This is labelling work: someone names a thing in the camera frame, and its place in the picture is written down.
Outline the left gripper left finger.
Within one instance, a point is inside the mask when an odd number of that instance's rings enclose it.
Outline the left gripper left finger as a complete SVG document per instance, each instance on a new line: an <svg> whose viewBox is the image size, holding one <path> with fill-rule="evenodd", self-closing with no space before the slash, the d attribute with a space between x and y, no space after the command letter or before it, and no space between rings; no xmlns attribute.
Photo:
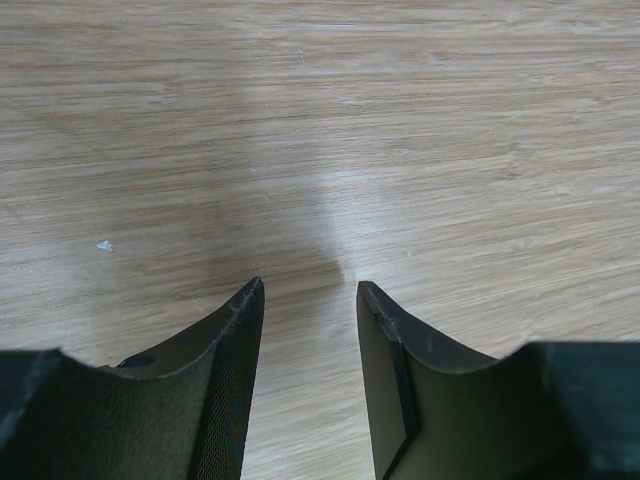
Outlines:
<svg viewBox="0 0 640 480"><path fill-rule="evenodd" d="M264 318L253 278L213 313L115 366L1 354L5 479L237 479Z"/></svg>

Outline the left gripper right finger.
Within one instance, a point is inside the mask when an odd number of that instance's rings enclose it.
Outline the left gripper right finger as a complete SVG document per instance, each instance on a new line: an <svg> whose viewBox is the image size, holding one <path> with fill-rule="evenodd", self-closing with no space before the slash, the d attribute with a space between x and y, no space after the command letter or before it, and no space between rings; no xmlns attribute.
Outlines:
<svg viewBox="0 0 640 480"><path fill-rule="evenodd" d="M498 359L369 281L357 327L377 478L638 477L637 343L534 341Z"/></svg>

